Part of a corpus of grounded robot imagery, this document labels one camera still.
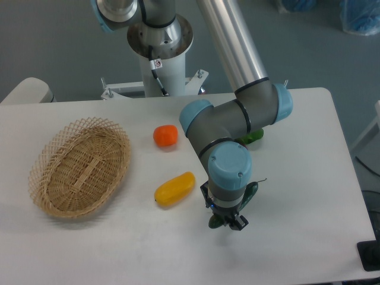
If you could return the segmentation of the green vegetable behind arm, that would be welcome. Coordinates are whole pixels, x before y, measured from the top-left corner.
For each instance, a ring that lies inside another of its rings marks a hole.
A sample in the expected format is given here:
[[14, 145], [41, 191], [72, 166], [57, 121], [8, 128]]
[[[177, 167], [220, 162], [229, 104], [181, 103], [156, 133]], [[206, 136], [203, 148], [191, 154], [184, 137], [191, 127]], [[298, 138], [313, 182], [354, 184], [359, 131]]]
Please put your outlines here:
[[235, 141], [242, 145], [249, 145], [251, 143], [254, 143], [255, 141], [262, 139], [263, 136], [264, 136], [264, 130], [261, 128], [254, 132], [246, 134], [243, 137], [237, 138], [235, 139]]

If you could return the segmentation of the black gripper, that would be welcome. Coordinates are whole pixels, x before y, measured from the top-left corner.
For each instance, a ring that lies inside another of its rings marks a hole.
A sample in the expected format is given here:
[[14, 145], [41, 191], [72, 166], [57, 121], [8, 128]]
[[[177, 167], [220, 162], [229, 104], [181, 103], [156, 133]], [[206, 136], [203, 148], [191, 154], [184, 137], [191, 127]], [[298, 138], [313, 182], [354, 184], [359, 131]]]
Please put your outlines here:
[[229, 226], [232, 230], [241, 231], [248, 225], [247, 219], [239, 215], [242, 197], [233, 201], [222, 201], [211, 193], [208, 183], [201, 185], [200, 189], [205, 206], [212, 211], [209, 226]]

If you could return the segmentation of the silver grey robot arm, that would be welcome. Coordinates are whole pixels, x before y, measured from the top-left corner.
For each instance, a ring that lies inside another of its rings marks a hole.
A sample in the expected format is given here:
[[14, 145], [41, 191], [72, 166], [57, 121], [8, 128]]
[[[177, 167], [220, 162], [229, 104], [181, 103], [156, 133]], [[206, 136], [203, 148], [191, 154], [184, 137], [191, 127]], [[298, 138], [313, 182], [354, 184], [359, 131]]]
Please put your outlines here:
[[[91, 7], [105, 32], [127, 28], [146, 97], [199, 91], [200, 85], [185, 77], [193, 31], [175, 1], [92, 1]], [[236, 1], [198, 1], [198, 7], [235, 98], [219, 106], [196, 100], [182, 109], [179, 120], [208, 175], [201, 192], [213, 212], [209, 227], [242, 230], [248, 221], [240, 211], [257, 184], [250, 180], [251, 156], [238, 139], [287, 118], [293, 100], [284, 85], [269, 80]]]

